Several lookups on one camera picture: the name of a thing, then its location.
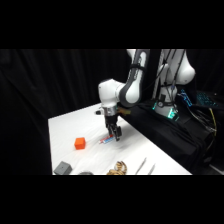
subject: black background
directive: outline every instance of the black background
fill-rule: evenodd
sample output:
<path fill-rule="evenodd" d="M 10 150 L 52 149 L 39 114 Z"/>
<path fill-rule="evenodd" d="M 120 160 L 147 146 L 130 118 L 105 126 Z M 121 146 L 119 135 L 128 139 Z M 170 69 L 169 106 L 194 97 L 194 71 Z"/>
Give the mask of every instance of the black background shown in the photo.
<path fill-rule="evenodd" d="M 152 49 L 144 88 L 155 78 Z M 188 49 L 199 90 L 224 95 L 224 50 Z M 5 174 L 51 174 L 48 119 L 99 103 L 98 84 L 126 82 L 125 49 L 1 49 L 0 158 Z M 150 99 L 152 88 L 144 92 Z"/>

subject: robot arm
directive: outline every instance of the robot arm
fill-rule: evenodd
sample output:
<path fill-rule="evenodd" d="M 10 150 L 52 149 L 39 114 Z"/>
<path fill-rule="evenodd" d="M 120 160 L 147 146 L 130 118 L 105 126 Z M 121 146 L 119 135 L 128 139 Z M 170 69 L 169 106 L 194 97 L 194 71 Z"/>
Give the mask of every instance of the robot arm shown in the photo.
<path fill-rule="evenodd" d="M 177 107 L 174 104 L 177 95 L 177 85 L 187 85 L 194 76 L 185 49 L 164 49 L 165 66 L 160 68 L 161 89 L 155 112 L 170 119 L 177 118 Z"/>
<path fill-rule="evenodd" d="M 105 116 L 106 127 L 109 134 L 113 134 L 117 141 L 122 136 L 121 128 L 117 126 L 118 109 L 120 102 L 124 107 L 131 108 L 139 103 L 142 95 L 142 83 L 146 71 L 150 50 L 127 49 L 132 58 L 132 65 L 126 84 L 113 79 L 105 80 L 99 84 L 99 96 Z M 186 85 L 195 76 L 184 49 L 164 49 L 165 65 L 162 65 L 159 74 L 161 89 L 155 112 L 174 119 L 177 115 L 174 104 L 177 88 L 176 84 Z"/>
<path fill-rule="evenodd" d="M 117 126 L 117 103 L 130 108 L 139 103 L 142 95 L 142 82 L 148 64 L 149 49 L 128 49 L 132 58 L 132 65 L 126 84 L 113 79 L 105 80 L 99 84 L 99 96 L 105 116 L 106 127 L 109 134 L 113 134 L 117 141 L 122 136 L 121 128 Z"/>

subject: white table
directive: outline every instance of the white table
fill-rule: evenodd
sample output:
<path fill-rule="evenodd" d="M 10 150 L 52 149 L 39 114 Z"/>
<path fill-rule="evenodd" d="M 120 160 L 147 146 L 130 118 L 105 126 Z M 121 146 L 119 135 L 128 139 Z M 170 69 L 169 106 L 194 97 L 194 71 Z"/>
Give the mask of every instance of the white table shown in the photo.
<path fill-rule="evenodd" d="M 147 157 L 138 175 L 147 175 L 154 164 L 152 175 L 191 175 L 120 117 L 121 140 L 99 144 L 100 139 L 108 136 L 104 117 L 94 114 L 99 107 L 100 104 L 49 119 L 53 170 L 63 161 L 72 166 L 71 175 L 82 171 L 106 175 L 118 161 L 123 161 L 128 167 L 127 175 L 134 175 Z M 74 147 L 80 137 L 87 142 L 84 150 Z"/>

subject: green light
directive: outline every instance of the green light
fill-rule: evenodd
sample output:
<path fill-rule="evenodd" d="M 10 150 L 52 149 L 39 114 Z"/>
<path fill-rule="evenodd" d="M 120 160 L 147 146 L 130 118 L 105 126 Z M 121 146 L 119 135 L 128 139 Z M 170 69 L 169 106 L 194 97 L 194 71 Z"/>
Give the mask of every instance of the green light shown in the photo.
<path fill-rule="evenodd" d="M 152 108 L 153 110 L 155 110 L 155 108 L 156 108 L 156 104 L 157 104 L 157 103 L 155 103 L 154 107 Z"/>
<path fill-rule="evenodd" d="M 168 118 L 173 119 L 175 117 L 175 113 L 173 111 L 173 108 L 170 109 L 170 113 L 168 115 Z"/>

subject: red cube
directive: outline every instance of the red cube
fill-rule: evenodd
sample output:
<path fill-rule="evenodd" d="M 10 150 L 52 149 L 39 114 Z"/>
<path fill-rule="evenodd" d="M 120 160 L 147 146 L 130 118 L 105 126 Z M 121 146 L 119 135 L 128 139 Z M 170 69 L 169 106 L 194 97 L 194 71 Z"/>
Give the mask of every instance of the red cube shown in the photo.
<path fill-rule="evenodd" d="M 80 149 L 85 149 L 85 147 L 86 147 L 85 138 L 77 138 L 76 141 L 75 141 L 75 148 L 77 150 L 80 150 Z"/>

